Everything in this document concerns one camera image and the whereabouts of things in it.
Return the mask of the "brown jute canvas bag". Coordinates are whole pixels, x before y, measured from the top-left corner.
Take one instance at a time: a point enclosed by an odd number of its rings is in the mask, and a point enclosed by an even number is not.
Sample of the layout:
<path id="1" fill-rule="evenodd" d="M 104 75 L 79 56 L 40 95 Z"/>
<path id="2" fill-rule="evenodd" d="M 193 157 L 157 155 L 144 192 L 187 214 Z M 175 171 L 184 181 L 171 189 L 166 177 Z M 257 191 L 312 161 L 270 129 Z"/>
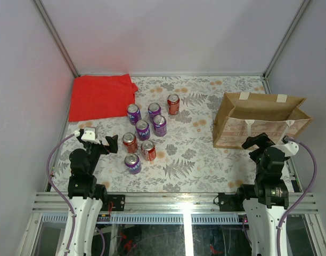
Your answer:
<path id="1" fill-rule="evenodd" d="M 285 94 L 224 93 L 213 128 L 215 148 L 240 149 L 248 137 L 266 133 L 277 145 L 297 137 L 313 120 L 300 109 L 305 98 Z"/>

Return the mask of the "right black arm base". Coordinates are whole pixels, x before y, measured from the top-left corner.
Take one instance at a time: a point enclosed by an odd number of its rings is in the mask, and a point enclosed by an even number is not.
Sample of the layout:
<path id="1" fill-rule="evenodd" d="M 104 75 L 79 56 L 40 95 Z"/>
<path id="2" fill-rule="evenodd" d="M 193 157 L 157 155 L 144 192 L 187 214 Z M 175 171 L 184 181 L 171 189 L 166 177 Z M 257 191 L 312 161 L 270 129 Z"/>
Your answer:
<path id="1" fill-rule="evenodd" d="M 218 193 L 213 199 L 213 204 L 219 207 L 221 212 L 244 212 L 243 199 L 234 193 Z"/>

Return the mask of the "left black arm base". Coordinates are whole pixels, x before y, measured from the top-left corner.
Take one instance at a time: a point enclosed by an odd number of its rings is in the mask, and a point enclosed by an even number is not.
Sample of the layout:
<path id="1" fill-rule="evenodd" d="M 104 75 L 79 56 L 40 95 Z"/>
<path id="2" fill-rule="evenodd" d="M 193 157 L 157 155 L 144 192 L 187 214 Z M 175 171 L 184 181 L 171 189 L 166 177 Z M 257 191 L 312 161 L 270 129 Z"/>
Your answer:
<path id="1" fill-rule="evenodd" d="M 109 194 L 106 202 L 102 205 L 102 212 L 122 212 L 125 209 L 125 195 Z"/>

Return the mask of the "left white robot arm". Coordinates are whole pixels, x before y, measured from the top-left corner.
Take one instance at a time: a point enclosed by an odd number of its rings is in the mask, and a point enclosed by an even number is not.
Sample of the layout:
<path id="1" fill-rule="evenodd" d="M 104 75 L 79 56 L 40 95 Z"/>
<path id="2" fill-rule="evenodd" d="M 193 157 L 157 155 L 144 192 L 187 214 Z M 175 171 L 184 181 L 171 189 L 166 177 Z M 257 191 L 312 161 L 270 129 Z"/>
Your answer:
<path id="1" fill-rule="evenodd" d="M 83 149 L 69 156 L 68 195 L 61 195 L 69 210 L 58 255 L 91 255 L 98 215 L 109 204 L 105 185 L 98 184 L 93 173 L 101 155 L 118 152 L 118 136 L 106 136 L 108 144 L 104 145 L 100 140 L 83 140 L 83 134 L 83 130 L 74 133 Z"/>

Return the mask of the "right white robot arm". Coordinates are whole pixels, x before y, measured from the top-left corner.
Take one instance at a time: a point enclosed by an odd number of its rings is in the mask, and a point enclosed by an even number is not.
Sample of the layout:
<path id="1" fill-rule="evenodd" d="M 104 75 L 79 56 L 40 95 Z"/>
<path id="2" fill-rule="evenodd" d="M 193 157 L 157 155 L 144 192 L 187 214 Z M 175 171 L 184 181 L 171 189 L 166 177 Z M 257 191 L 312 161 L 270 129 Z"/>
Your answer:
<path id="1" fill-rule="evenodd" d="M 253 185 L 241 185 L 235 197 L 236 206 L 248 218 L 252 255 L 287 255 L 286 213 L 289 193 L 282 180 L 285 153 L 275 148 L 273 141 L 262 133 L 248 137 L 244 149 L 258 148 L 249 153 L 256 164 Z"/>

